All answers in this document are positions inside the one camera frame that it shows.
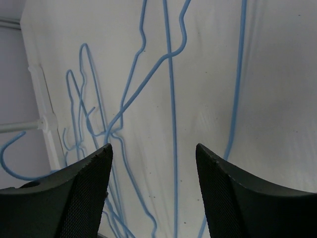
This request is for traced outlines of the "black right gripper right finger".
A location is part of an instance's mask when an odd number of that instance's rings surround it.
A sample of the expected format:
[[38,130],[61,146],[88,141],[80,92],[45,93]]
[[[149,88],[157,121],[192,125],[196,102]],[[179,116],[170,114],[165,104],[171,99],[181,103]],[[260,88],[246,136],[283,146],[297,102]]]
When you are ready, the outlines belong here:
[[259,178],[203,144],[196,165],[212,238],[315,238],[317,195]]

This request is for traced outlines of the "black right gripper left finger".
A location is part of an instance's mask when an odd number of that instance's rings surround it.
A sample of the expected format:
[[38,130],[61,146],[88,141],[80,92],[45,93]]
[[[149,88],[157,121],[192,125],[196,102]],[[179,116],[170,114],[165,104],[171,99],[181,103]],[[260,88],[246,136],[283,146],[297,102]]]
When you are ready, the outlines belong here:
[[0,236],[98,237],[112,160],[112,146],[106,144],[49,176],[1,189]]

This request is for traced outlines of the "grey clothes rack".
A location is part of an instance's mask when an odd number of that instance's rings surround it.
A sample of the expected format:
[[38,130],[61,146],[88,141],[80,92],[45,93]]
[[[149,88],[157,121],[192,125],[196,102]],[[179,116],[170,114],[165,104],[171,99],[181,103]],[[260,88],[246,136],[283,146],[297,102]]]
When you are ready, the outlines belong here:
[[53,112],[44,72],[39,65],[31,65],[28,69],[32,77],[40,118],[34,121],[1,124],[0,132],[9,133],[32,129],[42,130],[50,167],[53,170],[59,170],[65,166],[64,153],[58,133],[57,117]]

